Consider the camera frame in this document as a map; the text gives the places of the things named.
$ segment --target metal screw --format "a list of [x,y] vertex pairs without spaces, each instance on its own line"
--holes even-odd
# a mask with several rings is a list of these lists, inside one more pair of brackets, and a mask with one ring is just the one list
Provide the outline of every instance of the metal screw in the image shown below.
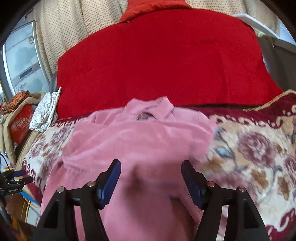
[[63,191],[65,191],[65,188],[64,188],[64,187],[59,187],[59,188],[57,189],[57,192],[58,192],[58,193],[61,193],[61,192],[63,192]]
[[95,181],[89,181],[89,182],[87,183],[87,185],[88,185],[89,187],[93,187],[93,186],[95,186],[95,184],[96,184]]
[[246,191],[246,188],[245,188],[244,186],[239,186],[239,190],[240,190],[241,192],[244,192],[244,191]]
[[208,185],[209,187],[214,187],[214,186],[216,185],[216,183],[213,182],[213,181],[208,181],[208,182],[207,182],[207,185]]

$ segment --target orange cushion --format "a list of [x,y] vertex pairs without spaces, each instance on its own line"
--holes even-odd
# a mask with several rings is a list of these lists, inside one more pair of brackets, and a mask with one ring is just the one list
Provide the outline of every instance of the orange cushion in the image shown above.
[[128,6],[119,22],[130,21],[140,15],[162,9],[191,8],[185,0],[128,0]]

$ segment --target patterned bag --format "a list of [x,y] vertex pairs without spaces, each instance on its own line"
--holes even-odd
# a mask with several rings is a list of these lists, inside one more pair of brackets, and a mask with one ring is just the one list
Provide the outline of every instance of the patterned bag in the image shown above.
[[28,97],[29,91],[21,91],[17,93],[5,106],[0,109],[0,113],[5,115],[13,113],[16,108]]

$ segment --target beige curtain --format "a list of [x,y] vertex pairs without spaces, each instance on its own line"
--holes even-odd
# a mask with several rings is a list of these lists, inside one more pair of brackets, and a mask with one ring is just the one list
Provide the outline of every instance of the beige curtain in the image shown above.
[[[186,0],[193,8],[228,15],[247,13],[279,32],[278,19],[259,0]],[[57,71],[57,60],[90,34],[115,24],[127,0],[41,0],[34,7],[37,41],[47,76]]]

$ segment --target yellow cable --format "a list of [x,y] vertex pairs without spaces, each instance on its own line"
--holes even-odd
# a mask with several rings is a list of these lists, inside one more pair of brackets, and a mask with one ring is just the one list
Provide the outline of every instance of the yellow cable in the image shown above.
[[7,167],[3,167],[3,170],[4,170],[4,171],[9,171],[9,170],[12,171],[12,170],[14,170],[14,168],[11,167],[11,168],[8,169]]
[[32,202],[31,202],[31,204],[30,204],[32,207],[34,207],[34,208],[37,208],[37,209],[39,209],[40,207],[37,207],[37,206],[35,206]]
[[248,109],[243,109],[243,111],[259,111],[259,110],[262,110],[262,109],[265,109],[267,107],[269,107],[271,104],[273,104],[274,102],[276,102],[277,100],[279,100],[281,97],[283,96],[286,96],[288,94],[296,94],[296,91],[294,90],[286,90],[284,93],[278,95],[277,97],[273,98],[271,101],[267,102],[266,104],[264,105],[261,105],[261,106],[258,106],[258,107],[255,107],[255,108],[248,108]]
[[22,220],[22,214],[23,214],[23,212],[24,212],[24,206],[25,206],[25,202],[24,202],[24,204],[23,204],[23,206],[22,206],[22,213],[21,213],[21,215],[20,215],[20,219]]
[[29,213],[29,208],[30,208],[31,202],[28,202],[28,206],[27,206],[27,211],[26,211],[26,217],[25,217],[25,222],[27,222],[28,220],[28,213]]

